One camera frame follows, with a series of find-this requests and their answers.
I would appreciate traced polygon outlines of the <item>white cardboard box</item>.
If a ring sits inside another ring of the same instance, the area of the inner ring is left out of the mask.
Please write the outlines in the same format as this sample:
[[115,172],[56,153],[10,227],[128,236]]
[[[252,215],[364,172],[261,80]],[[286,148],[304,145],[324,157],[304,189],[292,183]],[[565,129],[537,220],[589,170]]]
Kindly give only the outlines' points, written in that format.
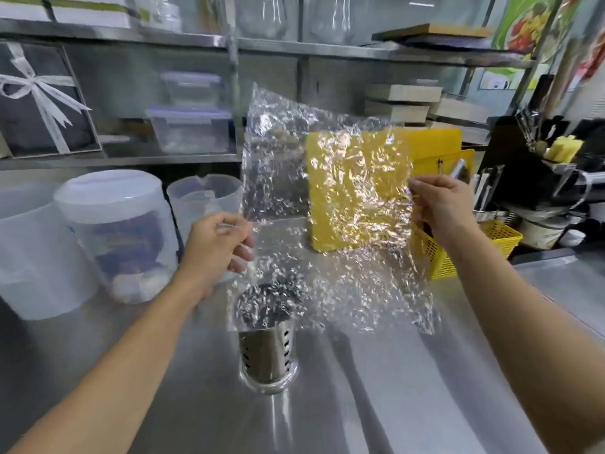
[[0,19],[51,21],[45,0],[0,0]]
[[49,0],[59,23],[107,28],[131,28],[128,0]]

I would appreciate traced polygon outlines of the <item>person's right forearm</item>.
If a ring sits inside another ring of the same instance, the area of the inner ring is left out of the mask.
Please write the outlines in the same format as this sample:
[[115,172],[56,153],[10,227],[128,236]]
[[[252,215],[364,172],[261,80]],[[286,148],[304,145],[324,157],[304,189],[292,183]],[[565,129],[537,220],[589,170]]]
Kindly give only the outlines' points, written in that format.
[[510,388],[550,454],[605,454],[605,346],[480,230],[435,233]]

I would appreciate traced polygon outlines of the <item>stainless steel shelf rack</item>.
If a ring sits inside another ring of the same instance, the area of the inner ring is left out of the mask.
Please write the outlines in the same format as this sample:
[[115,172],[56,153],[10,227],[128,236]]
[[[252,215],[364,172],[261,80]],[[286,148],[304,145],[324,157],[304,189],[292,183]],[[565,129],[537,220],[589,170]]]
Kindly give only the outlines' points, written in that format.
[[[280,55],[302,59],[377,61],[411,65],[443,67],[491,68],[511,67],[526,69],[526,76],[534,70],[534,60],[518,59],[511,52],[494,50],[439,51],[406,48],[400,45],[344,46],[265,40],[257,38],[216,36],[210,34],[180,34],[154,29],[124,29],[58,22],[0,19],[0,38],[17,40],[56,40],[60,44],[85,43],[101,45],[133,44],[165,46],[213,52],[229,52],[230,60],[237,60],[238,52],[259,55]],[[208,163],[235,163],[240,154],[162,154],[152,144],[114,143],[109,151],[67,156],[0,160],[0,172],[34,169],[67,169],[83,167],[125,167],[145,165],[192,165]]]

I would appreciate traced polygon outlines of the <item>small clear food container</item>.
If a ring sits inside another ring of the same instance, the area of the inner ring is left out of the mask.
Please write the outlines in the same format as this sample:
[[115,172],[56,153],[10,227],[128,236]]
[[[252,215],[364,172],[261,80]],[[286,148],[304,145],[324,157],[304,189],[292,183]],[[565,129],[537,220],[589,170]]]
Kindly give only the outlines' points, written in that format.
[[160,73],[172,104],[187,108],[222,108],[226,89],[221,76],[213,73],[165,71]]

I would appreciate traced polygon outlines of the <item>wooden board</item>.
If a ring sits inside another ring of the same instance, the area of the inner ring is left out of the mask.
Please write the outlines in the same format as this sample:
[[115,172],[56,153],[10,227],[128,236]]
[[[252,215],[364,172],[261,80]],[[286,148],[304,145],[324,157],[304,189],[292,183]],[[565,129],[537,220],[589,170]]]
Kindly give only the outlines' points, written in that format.
[[492,29],[489,29],[487,27],[424,23],[406,28],[390,29],[387,31],[375,32],[372,34],[372,40],[375,42],[388,42],[395,41],[401,38],[426,35],[488,38],[493,34],[493,32],[494,31]]

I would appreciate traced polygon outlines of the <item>translucent plastic measuring jug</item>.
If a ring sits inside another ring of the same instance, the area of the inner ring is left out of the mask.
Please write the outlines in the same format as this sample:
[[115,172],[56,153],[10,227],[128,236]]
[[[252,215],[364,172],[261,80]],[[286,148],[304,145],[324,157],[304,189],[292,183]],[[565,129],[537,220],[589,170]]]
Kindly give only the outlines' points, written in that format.
[[166,190],[182,243],[186,244],[195,221],[215,212],[240,212],[243,183],[230,175],[190,176]]

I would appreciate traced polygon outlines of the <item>yellow sponge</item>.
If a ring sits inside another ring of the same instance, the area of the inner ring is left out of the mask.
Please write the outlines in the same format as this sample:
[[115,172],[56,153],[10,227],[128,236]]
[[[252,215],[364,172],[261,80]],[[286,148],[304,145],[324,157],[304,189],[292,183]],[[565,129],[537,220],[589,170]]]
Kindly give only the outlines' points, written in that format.
[[568,164],[573,160],[583,144],[583,140],[573,135],[557,137],[543,158],[554,163]]

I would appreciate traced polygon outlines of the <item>yellow plastic cutting board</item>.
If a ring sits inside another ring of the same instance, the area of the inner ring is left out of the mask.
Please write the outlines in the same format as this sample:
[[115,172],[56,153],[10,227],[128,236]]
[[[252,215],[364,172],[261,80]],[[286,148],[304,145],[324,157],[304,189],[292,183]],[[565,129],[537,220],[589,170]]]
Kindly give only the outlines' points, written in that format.
[[306,138],[311,245],[331,252],[405,245],[411,233],[408,179],[472,163],[452,128],[319,131]]

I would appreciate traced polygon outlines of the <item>person's right hand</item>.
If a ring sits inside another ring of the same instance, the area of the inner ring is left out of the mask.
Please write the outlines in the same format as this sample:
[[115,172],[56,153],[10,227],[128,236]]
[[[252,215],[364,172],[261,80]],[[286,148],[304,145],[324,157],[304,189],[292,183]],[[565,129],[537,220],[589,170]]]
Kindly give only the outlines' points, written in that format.
[[419,177],[442,177],[442,192],[438,198],[420,198],[412,193],[415,224],[427,224],[438,244],[447,250],[473,243],[482,236],[473,215],[473,195],[465,182],[448,175]]

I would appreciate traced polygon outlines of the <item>clear container with white lid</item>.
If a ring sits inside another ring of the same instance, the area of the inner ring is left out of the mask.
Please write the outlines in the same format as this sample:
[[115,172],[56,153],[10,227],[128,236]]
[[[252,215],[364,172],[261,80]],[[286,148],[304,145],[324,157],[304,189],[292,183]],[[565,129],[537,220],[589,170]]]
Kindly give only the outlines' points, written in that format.
[[116,301],[151,301],[178,266],[178,237],[162,181],[111,169],[65,182],[53,195],[69,229]]

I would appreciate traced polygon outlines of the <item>yellow plastic basket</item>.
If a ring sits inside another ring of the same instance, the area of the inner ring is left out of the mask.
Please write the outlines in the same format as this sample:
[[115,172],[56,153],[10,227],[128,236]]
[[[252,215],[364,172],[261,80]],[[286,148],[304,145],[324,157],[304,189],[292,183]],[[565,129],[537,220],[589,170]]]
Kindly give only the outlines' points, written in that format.
[[[460,159],[464,159],[465,167],[469,171],[472,171],[474,167],[474,155],[475,151],[473,149],[465,149],[450,154],[431,155],[413,159],[412,176],[437,174],[439,160],[442,160],[444,173],[446,174],[452,173]],[[479,226],[482,232],[500,249],[503,257],[506,259],[522,238],[521,233],[499,220],[480,219]],[[447,253],[443,247],[437,244],[432,235],[424,230],[422,225],[413,225],[412,237],[415,245],[429,260],[428,274],[432,280],[456,276],[456,269]]]

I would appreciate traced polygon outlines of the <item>perforated steel cutlery holder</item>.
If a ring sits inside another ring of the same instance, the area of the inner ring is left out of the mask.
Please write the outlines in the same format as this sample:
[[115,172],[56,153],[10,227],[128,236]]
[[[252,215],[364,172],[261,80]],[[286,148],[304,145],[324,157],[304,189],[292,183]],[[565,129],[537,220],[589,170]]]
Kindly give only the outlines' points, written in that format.
[[276,395],[297,377],[298,307],[299,290],[291,277],[251,285],[237,298],[239,376],[250,389]]

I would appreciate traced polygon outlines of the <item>steel utensil cup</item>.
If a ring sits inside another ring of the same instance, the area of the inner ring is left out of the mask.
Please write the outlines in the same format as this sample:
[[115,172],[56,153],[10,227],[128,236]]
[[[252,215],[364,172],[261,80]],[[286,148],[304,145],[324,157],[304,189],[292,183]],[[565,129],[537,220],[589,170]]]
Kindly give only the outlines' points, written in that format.
[[482,169],[471,178],[473,215],[478,223],[494,220],[498,211],[493,197],[502,178],[504,165]]

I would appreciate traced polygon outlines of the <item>black kitchen appliance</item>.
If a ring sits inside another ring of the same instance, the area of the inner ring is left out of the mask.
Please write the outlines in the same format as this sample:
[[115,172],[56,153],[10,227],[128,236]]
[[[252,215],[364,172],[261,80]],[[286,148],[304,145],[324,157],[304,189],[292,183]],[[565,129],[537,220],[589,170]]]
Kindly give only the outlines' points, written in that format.
[[581,142],[571,161],[560,163],[530,151],[513,116],[494,119],[480,170],[500,174],[494,200],[531,210],[605,202],[605,119],[582,120],[571,135]]

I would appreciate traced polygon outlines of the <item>clear glass jar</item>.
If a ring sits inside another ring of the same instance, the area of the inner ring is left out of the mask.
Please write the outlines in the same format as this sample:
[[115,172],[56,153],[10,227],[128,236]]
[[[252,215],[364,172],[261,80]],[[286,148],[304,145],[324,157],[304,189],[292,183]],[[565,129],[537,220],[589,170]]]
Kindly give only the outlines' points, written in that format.
[[310,0],[310,37],[320,44],[354,45],[364,34],[373,1]]
[[298,38],[299,0],[235,0],[237,35],[263,40]]

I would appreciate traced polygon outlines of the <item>large translucent plastic bucket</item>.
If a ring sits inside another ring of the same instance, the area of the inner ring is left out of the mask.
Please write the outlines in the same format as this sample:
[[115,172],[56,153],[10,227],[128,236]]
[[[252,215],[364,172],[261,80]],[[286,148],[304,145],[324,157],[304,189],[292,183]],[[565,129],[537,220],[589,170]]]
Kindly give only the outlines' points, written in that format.
[[54,202],[57,188],[0,186],[0,298],[26,321],[71,312],[101,286]]

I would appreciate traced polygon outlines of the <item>person's left forearm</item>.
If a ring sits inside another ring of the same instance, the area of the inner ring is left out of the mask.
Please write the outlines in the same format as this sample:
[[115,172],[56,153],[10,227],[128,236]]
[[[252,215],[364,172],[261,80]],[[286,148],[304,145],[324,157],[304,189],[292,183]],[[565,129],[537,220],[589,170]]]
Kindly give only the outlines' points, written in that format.
[[7,454],[127,454],[187,318],[215,279],[208,269],[182,265],[144,315]]

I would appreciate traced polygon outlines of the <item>clear crinkled plastic sheet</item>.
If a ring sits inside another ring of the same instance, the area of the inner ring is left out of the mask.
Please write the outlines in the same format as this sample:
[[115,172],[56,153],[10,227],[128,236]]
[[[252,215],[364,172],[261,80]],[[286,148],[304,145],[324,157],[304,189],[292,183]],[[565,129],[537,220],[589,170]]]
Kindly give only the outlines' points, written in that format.
[[241,329],[441,331],[426,244],[414,225],[411,134],[252,87],[241,211],[255,262],[230,291]]

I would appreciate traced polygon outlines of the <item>large clear food container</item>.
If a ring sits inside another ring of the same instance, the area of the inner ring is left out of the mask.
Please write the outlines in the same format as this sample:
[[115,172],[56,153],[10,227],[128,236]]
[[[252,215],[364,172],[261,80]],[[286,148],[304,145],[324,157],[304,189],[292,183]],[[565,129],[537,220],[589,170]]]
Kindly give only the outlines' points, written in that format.
[[230,150],[232,114],[228,111],[152,106],[145,114],[164,153],[222,154]]

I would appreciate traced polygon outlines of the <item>black gift box white ribbon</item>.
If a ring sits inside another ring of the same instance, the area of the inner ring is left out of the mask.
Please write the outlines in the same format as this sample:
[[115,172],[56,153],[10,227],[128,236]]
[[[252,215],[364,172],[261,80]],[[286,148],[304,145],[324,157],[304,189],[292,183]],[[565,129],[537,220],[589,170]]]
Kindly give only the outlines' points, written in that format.
[[0,159],[101,150],[62,46],[0,40]]

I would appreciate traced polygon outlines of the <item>person's left hand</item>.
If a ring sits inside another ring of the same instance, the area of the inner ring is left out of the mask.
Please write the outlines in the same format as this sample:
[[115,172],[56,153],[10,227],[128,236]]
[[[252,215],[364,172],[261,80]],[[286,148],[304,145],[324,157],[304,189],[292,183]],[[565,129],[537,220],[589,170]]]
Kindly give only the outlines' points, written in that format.
[[207,215],[193,223],[173,281],[200,301],[225,272],[244,273],[253,248],[253,231],[219,231],[214,213]]

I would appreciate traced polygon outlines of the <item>colourful fruit poster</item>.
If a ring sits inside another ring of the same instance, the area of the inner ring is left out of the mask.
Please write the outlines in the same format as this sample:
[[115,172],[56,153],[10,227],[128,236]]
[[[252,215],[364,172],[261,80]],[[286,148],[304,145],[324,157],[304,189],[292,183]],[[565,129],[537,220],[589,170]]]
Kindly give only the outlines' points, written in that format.
[[[581,0],[563,0],[542,49],[542,60],[549,60],[566,37]],[[509,0],[502,22],[496,30],[493,48],[515,51],[530,59],[554,11],[556,0]]]

